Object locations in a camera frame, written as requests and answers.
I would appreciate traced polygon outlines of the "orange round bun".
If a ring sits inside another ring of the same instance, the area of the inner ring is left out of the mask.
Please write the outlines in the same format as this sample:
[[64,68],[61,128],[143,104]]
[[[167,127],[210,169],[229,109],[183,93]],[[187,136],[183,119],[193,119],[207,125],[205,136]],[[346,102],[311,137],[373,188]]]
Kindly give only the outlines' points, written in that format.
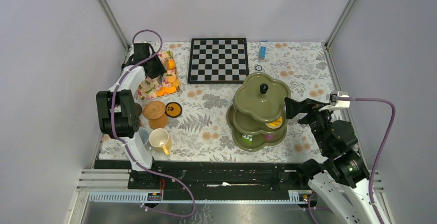
[[167,61],[166,68],[167,68],[168,71],[174,69],[175,67],[176,67],[176,63],[175,63],[174,60],[168,60]]

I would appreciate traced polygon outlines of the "kiwi purple cake slice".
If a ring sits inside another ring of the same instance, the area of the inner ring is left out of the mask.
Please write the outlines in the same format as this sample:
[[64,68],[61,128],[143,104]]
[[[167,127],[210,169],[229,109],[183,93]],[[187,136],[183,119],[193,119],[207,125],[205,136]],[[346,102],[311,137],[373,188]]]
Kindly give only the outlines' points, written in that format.
[[275,135],[273,135],[273,134],[265,134],[265,135],[264,135],[264,138],[265,138],[267,141],[271,141],[274,137],[275,137]]

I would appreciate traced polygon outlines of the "round waffle biscuit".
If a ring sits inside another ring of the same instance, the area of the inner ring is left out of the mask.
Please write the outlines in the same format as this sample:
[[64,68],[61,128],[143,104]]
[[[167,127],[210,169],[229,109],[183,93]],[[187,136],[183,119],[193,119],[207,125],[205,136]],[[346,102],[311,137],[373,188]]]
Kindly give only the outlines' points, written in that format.
[[174,75],[170,75],[167,78],[168,83],[171,83],[171,84],[173,84],[177,80],[178,80],[178,78],[176,76],[174,76]]

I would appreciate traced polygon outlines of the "green three-tier serving stand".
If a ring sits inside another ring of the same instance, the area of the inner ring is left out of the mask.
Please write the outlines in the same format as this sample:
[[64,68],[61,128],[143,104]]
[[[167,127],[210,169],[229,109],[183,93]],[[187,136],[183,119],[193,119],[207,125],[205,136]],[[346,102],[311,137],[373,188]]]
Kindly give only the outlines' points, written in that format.
[[[243,85],[236,90],[232,105],[226,113],[233,142],[240,149],[249,152],[280,144],[287,134],[288,123],[284,99],[290,96],[290,88],[283,81],[263,72],[248,75]],[[279,117],[283,118],[280,128],[271,129],[265,125]],[[253,136],[252,144],[242,141],[243,134]],[[273,134],[275,137],[267,141],[265,134]]]

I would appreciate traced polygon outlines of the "green kiwi cake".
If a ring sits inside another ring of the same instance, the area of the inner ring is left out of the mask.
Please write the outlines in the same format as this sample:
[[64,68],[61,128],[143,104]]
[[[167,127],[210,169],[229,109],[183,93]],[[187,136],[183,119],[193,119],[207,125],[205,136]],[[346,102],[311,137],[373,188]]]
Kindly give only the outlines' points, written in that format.
[[252,135],[243,134],[241,136],[241,139],[246,144],[252,144],[252,142],[253,142],[253,136]]

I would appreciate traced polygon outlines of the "yellow fruit tart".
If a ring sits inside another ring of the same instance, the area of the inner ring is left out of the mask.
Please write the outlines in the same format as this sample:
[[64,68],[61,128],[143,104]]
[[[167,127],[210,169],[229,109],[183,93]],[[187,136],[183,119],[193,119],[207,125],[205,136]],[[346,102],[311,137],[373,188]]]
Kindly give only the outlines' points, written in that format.
[[278,129],[282,126],[282,124],[283,124],[283,118],[279,117],[276,121],[271,123],[266,123],[265,125],[271,129]]

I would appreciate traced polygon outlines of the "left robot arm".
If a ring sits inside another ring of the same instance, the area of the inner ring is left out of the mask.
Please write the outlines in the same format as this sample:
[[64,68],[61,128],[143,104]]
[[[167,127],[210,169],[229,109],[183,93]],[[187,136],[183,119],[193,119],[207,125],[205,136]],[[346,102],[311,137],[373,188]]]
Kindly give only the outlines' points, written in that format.
[[149,43],[133,44],[133,54],[123,64],[120,78],[106,91],[96,94],[99,128],[121,142],[132,170],[143,171],[140,182],[147,188],[159,184],[160,175],[151,169],[153,157],[141,139],[140,111],[135,102],[139,85],[146,79],[161,79],[165,66]]

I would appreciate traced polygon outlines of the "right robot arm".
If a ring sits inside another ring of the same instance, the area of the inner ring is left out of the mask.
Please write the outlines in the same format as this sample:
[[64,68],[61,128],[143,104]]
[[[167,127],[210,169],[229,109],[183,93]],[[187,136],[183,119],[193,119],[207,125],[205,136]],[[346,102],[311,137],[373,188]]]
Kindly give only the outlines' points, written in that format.
[[305,117],[299,124],[309,125],[322,156],[326,161],[319,165],[314,159],[298,165],[296,184],[311,188],[323,198],[342,223],[390,223],[374,193],[376,170],[368,170],[365,162],[354,150],[358,143],[351,122],[332,121],[334,110],[349,108],[352,101],[383,102],[392,108],[391,119],[380,145],[382,149],[393,125],[396,109],[387,100],[378,98],[351,98],[334,92],[329,103],[313,99],[296,101],[286,97],[285,116],[293,119],[300,113]]

